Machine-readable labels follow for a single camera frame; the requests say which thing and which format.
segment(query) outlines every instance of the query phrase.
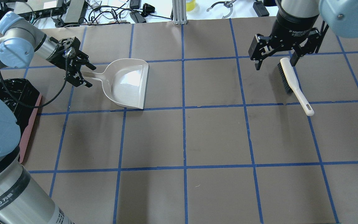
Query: yellow object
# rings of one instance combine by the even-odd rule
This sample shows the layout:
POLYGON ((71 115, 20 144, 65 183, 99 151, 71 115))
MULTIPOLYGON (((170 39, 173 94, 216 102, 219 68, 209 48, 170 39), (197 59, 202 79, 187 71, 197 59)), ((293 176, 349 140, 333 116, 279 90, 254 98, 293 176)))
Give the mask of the yellow object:
POLYGON ((196 0, 186 0, 186 11, 190 12, 196 7, 196 0))

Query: dustpan handle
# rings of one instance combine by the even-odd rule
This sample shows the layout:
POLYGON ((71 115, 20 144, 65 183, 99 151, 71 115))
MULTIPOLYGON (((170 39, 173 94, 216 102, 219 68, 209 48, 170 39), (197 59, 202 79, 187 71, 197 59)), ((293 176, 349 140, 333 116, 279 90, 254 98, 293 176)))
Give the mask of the dustpan handle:
POLYGON ((92 79, 102 79, 102 75, 100 73, 95 72, 87 72, 87 71, 81 71, 82 76, 92 78, 92 79))

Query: dustpan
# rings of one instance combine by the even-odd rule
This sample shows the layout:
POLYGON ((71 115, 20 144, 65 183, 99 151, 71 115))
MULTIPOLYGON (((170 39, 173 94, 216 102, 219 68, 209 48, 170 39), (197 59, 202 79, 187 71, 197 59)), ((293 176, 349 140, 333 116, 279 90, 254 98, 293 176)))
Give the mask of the dustpan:
POLYGON ((105 95, 119 106, 143 109, 149 65, 141 59, 124 58, 110 63, 104 72, 81 71, 82 76, 102 82, 105 95))

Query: black brush bristles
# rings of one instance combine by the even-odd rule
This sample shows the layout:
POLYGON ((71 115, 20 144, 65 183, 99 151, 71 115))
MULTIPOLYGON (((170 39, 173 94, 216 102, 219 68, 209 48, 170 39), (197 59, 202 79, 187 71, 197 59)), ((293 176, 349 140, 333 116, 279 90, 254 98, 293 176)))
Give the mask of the black brush bristles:
POLYGON ((287 78, 285 77, 284 70, 282 69, 281 63, 277 64, 277 67, 281 75, 281 80, 284 85, 285 92, 287 92, 287 94, 293 93, 294 91, 291 89, 290 85, 287 82, 287 78))

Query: white brush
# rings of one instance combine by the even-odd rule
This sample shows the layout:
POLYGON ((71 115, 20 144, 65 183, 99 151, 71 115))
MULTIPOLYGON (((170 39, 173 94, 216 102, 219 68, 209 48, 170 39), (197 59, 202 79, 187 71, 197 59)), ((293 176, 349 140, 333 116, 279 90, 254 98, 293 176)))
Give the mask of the white brush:
POLYGON ((280 70, 282 82, 287 93, 294 92, 306 115, 313 116, 314 110, 311 108, 309 101, 307 101, 299 87, 299 83, 296 78, 294 68, 290 63, 290 59, 287 57, 282 58, 277 66, 280 70))

